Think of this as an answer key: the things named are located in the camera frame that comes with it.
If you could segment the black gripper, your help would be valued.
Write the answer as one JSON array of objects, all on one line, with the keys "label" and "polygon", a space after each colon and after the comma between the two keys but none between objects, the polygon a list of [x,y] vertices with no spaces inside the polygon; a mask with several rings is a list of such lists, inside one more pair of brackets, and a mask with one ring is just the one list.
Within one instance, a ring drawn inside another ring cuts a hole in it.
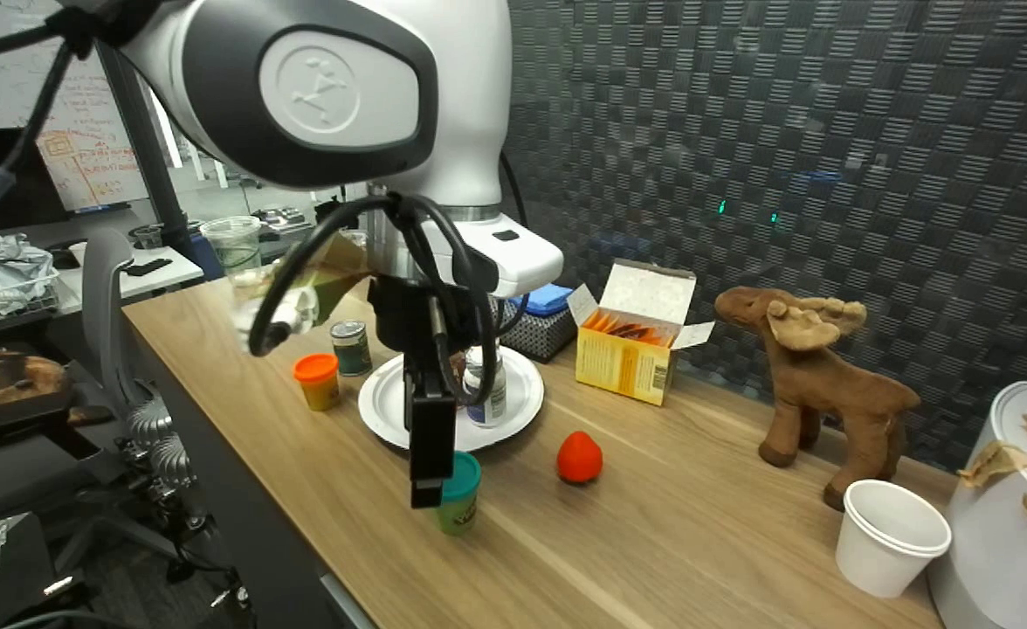
[{"label": "black gripper", "polygon": [[489,302],[394,275],[374,275],[366,302],[376,316],[376,341],[405,356],[405,393],[417,396],[409,401],[411,502],[438,506],[454,469],[454,401],[468,401],[454,356],[491,343]]}]

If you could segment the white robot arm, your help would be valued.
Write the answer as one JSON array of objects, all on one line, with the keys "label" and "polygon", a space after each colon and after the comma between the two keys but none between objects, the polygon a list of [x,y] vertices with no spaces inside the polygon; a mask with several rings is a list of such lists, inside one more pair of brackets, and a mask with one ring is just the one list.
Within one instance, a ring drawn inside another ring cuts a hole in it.
[{"label": "white robot arm", "polygon": [[468,222],[502,198],[511,0],[126,0],[116,51],[208,157],[285,190],[374,190],[271,287],[290,289],[344,225],[387,225],[371,252],[376,335],[405,356],[409,493],[440,506],[473,398],[451,356],[496,345],[498,261]]}]

